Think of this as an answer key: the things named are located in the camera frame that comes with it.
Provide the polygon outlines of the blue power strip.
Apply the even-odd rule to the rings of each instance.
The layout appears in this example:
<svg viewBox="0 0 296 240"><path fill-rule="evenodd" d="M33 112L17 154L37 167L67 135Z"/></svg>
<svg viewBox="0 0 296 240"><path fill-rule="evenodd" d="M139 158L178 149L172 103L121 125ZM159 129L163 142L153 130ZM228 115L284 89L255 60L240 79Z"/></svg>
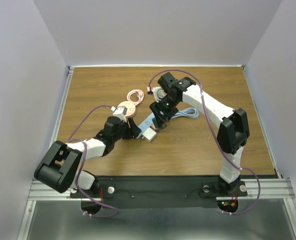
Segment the blue power strip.
<svg viewBox="0 0 296 240"><path fill-rule="evenodd" d="M151 113L138 127L140 128L141 132L138 135L137 139L141 138L143 133L153 124L154 114Z"/></svg>

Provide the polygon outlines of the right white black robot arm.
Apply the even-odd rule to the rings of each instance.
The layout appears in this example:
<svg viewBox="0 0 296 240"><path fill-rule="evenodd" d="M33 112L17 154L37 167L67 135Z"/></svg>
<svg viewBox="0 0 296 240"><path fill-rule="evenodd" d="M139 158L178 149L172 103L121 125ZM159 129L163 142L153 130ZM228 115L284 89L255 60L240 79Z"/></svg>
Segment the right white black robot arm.
<svg viewBox="0 0 296 240"><path fill-rule="evenodd" d="M190 73L181 80L176 79L170 70L163 70L157 76L159 86L147 86L148 94L155 98L149 106L154 114L153 124L159 130L166 128L178 112L180 102L202 113L223 156L218 191L229 195L240 182L241 156L250 136L247 113L242 108L233 109L211 97L203 90L201 81Z"/></svg>

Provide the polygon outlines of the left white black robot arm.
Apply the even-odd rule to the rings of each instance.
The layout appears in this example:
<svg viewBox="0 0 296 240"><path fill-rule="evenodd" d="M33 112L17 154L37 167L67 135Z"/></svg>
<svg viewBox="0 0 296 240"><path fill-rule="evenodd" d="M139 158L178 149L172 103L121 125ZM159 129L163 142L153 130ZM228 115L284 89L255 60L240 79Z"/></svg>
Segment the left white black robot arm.
<svg viewBox="0 0 296 240"><path fill-rule="evenodd" d="M98 158L108 155L120 140L135 139L141 129L132 118L122 121L116 116L107 118L104 128L89 139L76 143L52 143L34 172L34 178L59 193L75 187L77 169L82 157Z"/></svg>

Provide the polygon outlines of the dark green cube socket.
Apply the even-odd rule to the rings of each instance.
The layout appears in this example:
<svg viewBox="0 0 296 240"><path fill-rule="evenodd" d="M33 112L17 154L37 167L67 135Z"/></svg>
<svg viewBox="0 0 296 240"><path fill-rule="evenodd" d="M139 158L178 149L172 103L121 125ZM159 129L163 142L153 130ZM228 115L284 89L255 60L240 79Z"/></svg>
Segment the dark green cube socket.
<svg viewBox="0 0 296 240"><path fill-rule="evenodd" d="M155 123L155 130L157 132L162 131L163 129L165 129L168 125L170 124L170 122L164 122L164 123Z"/></svg>

